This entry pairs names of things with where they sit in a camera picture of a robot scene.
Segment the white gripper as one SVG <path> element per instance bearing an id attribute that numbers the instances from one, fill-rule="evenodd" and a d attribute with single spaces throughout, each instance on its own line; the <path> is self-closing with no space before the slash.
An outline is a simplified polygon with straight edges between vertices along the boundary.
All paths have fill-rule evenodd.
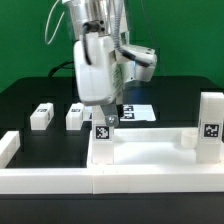
<path id="1" fill-rule="evenodd" d="M 119 124 L 118 111 L 111 104 L 123 85 L 117 64 L 113 39 L 97 33 L 81 35 L 74 45 L 75 73 L 78 94 L 86 106 L 102 105 L 108 127 Z"/>

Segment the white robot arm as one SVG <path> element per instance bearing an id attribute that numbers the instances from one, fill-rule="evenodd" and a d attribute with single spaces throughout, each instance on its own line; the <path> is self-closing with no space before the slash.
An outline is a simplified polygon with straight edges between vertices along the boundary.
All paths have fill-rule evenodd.
<path id="1" fill-rule="evenodd" d="M 116 127 L 121 117 L 122 73 L 120 34 L 127 31 L 122 0 L 62 0 L 76 42 L 73 48 L 76 84 L 81 102 L 99 110 L 101 124 Z"/>

